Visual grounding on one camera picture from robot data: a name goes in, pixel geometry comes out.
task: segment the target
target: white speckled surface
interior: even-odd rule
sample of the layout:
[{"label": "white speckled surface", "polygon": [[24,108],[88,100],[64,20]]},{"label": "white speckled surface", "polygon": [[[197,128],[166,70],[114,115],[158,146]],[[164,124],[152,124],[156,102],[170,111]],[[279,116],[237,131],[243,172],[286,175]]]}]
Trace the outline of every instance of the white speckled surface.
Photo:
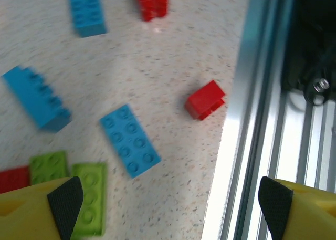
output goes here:
[{"label": "white speckled surface", "polygon": [[[0,170],[65,149],[69,165],[109,165],[101,239],[200,239],[225,108],[205,121],[183,109],[216,79],[230,93],[247,0],[171,0],[167,18],[143,23],[134,0],[102,0],[109,33],[81,39],[68,0],[0,0],[0,75],[34,66],[73,121],[38,132],[0,82]],[[162,158],[132,180],[98,120],[129,103]]]}]

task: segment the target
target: blue lego brick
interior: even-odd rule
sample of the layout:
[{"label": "blue lego brick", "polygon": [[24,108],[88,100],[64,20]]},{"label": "blue lego brick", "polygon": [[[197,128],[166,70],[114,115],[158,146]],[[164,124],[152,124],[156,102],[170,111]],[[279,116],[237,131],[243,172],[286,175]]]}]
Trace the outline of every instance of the blue lego brick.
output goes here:
[{"label": "blue lego brick", "polygon": [[107,33],[100,0],[70,0],[72,21],[81,37]]},{"label": "blue lego brick", "polygon": [[57,132],[71,121],[71,112],[32,68],[17,66],[3,75],[12,92],[39,129]]},{"label": "blue lego brick", "polygon": [[128,105],[100,119],[100,124],[132,178],[161,161]]}]

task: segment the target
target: aluminum rail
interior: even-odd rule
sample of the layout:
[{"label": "aluminum rail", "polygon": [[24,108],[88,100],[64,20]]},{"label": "aluminum rail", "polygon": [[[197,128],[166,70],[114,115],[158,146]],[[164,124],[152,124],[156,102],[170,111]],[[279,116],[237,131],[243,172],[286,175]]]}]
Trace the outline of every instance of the aluminum rail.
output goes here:
[{"label": "aluminum rail", "polygon": [[202,240],[271,240],[262,176],[336,190],[336,104],[281,88],[294,0],[250,0]]}]

